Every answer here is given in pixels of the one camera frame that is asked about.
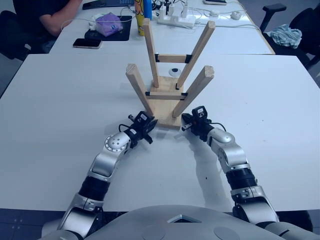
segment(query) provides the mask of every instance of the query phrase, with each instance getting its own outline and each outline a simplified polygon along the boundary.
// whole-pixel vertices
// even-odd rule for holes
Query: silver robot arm
[[[318,235],[291,223],[279,222],[277,213],[263,188],[257,184],[258,181],[251,171],[244,150],[237,145],[231,133],[226,132],[225,129],[212,127],[212,121],[207,119],[207,116],[204,106],[193,109],[192,115],[182,114],[186,122],[182,130],[190,129],[217,155],[231,187],[230,193],[235,203],[232,209],[233,216],[287,240],[320,239]]]
[[[145,139],[151,144],[152,138],[148,133],[157,124],[157,120],[144,111],[141,111],[136,118],[129,115],[129,119],[133,124],[125,126],[127,127],[125,131],[105,138],[102,151],[94,158],[79,192],[74,195],[57,231],[41,238],[42,240],[83,240],[104,226],[104,198],[117,163],[128,149],[138,144],[139,140]]]

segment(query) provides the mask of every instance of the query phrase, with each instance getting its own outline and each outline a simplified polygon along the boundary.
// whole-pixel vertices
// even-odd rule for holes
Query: desk
[[[125,76],[148,55],[29,55],[0,100],[0,208],[64,211],[104,138],[143,110]],[[205,105],[244,149],[276,211],[320,208],[320,91],[295,56],[213,55],[215,78],[187,108]],[[168,75],[167,63],[159,73]],[[105,211],[181,204],[230,212],[216,156],[196,137],[156,128],[120,162]]]
[[[200,0],[190,1],[189,6],[202,9],[220,10],[221,13],[227,13],[235,10],[241,10],[242,7],[237,3],[229,3],[226,6],[216,6],[203,4]],[[76,18],[88,19],[98,13],[112,12],[116,15],[120,14],[123,7],[108,7],[91,10],[78,11]],[[133,15],[128,10],[122,12],[123,15]],[[200,17],[200,14],[193,11],[193,14]],[[252,24],[247,15],[244,15],[240,20],[230,18],[230,13],[225,16],[211,17],[216,25],[236,26],[243,24]],[[207,22],[208,18],[202,16],[201,22]],[[186,29],[183,27],[175,27],[157,24],[157,18],[154,17],[151,21],[153,38],[155,41],[155,51],[162,54],[188,54],[191,53],[196,42],[198,41],[203,27],[195,27],[195,30]],[[88,30],[88,22],[85,20],[74,20],[70,25],[65,27],[52,47],[51,54],[82,54],[82,53],[99,53],[99,54],[117,54],[117,53],[132,53],[138,54],[146,51],[146,43],[143,36],[138,35],[137,20],[133,19],[131,23],[130,38],[128,41],[105,41],[100,49],[81,49],[73,48],[72,45],[77,38],[83,38]],[[250,28],[226,28],[217,27],[212,37],[207,43],[205,49],[210,54],[274,54],[268,43],[262,37],[261,33],[254,27]]]

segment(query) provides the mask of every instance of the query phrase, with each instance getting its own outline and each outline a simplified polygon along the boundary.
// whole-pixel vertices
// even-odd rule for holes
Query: office chair
[[[281,3],[264,6],[265,16],[260,26],[261,32],[264,32],[276,12],[286,9],[287,7]],[[302,39],[297,49],[276,44],[266,33],[263,33],[263,36],[276,55],[297,56],[304,67],[309,70],[320,61],[320,4],[315,9],[307,8],[300,12],[289,26],[302,32]],[[307,54],[314,55],[314,57],[310,60]]]
[[[24,61],[28,54],[44,54],[41,44],[47,42],[47,35],[35,35],[23,25],[19,13],[23,11],[22,0],[13,0],[17,14],[4,10],[0,13],[0,53],[9,59]]]

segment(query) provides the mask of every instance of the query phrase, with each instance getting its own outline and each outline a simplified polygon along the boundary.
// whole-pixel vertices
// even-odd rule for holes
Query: smartphone
[[[74,41],[73,47],[82,49],[98,49],[101,47],[101,44],[101,40],[78,38]]]
[[[213,4],[213,5],[227,5],[225,0],[203,0],[205,4]]]

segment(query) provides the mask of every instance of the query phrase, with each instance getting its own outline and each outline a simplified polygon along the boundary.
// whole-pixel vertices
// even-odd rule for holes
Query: purple pouch
[[[97,30],[103,36],[108,37],[124,28],[120,21],[121,20],[118,16],[114,15],[112,12],[109,12],[108,14],[98,17],[95,20],[95,30]]]

